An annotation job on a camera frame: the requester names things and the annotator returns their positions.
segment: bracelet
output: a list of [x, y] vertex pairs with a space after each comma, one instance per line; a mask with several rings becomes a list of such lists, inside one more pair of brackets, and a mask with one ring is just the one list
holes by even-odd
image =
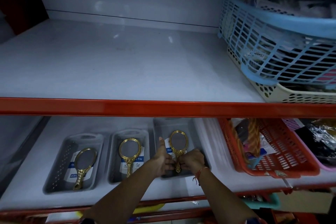
[[199, 171], [196, 172], [195, 177], [192, 180], [196, 180], [196, 185], [197, 185], [197, 180], [198, 180], [198, 186], [200, 186], [200, 175], [203, 169], [208, 168], [208, 167], [203, 167]]

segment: mirror glass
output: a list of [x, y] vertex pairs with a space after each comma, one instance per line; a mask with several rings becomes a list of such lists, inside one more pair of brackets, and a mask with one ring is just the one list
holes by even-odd
[[93, 149], [88, 149], [83, 151], [80, 155], [77, 155], [77, 169], [87, 169], [91, 164], [95, 162], [96, 151]]
[[177, 151], [183, 150], [187, 145], [186, 137], [182, 133], [179, 133], [179, 132], [175, 133], [171, 137], [171, 145]]
[[132, 158], [139, 151], [139, 145], [137, 142], [129, 140], [120, 145], [120, 152], [127, 158]]

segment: ornate gold frame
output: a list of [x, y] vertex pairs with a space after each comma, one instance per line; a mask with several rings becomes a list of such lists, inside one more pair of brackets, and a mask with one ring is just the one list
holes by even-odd
[[[82, 155], [82, 153], [84, 151], [88, 151], [88, 150], [94, 152], [94, 158], [93, 158], [93, 161], [92, 161], [91, 165], [89, 165], [86, 169], [78, 169], [77, 168], [77, 163], [78, 163], [79, 156]], [[77, 170], [77, 180], [76, 180], [76, 183], [73, 187], [73, 190], [79, 190], [83, 187], [83, 177], [84, 177], [85, 173], [87, 171], [89, 171], [89, 169], [92, 167], [92, 165], [96, 162], [96, 158], [97, 158], [97, 151], [93, 148], [85, 148], [77, 154], [77, 156], [75, 158], [75, 168]]]
[[[184, 135], [185, 137], [185, 147], [182, 149], [182, 150], [176, 150], [172, 144], [171, 144], [171, 138], [174, 134], [176, 133], [181, 133], [182, 135]], [[174, 152], [175, 156], [176, 156], [176, 167], [175, 167], [175, 171], [176, 172], [181, 172], [181, 166], [180, 166], [180, 163], [177, 161], [179, 156], [181, 156], [182, 154], [184, 154], [184, 152], [187, 150], [188, 148], [188, 137], [187, 135], [183, 132], [183, 131], [180, 131], [180, 130], [175, 130], [173, 133], [171, 133], [170, 137], [169, 137], [169, 145], [171, 147], [171, 150]]]
[[[135, 141], [139, 145], [139, 150], [138, 150], [137, 154], [135, 154], [133, 157], [126, 157], [123, 154], [121, 154], [121, 146], [124, 143], [126, 143], [127, 141]], [[119, 145], [119, 155], [127, 163], [127, 176], [126, 177], [129, 177], [131, 175], [131, 164], [135, 161], [135, 159], [139, 156], [140, 153], [141, 153], [141, 144], [140, 144], [139, 140], [136, 139], [136, 138], [126, 138]]]

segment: person's right hand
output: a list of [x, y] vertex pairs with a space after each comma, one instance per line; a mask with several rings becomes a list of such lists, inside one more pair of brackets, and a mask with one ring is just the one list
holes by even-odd
[[178, 162], [180, 162], [181, 169], [191, 170], [194, 175], [205, 167], [204, 155], [199, 149], [194, 149], [186, 154], [182, 154], [179, 156]]

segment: cream perforated basket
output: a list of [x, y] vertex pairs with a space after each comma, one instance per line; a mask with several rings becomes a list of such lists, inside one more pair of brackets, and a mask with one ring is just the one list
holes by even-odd
[[[236, 64], [236, 66], [240, 69], [241, 63], [230, 47], [227, 48], [227, 54], [232, 59], [234, 64]], [[295, 91], [289, 90], [279, 83], [275, 86], [269, 86], [253, 82], [251, 80], [249, 81], [259, 92], [259, 94], [264, 98], [264, 100], [269, 103], [336, 103], [336, 93]]]

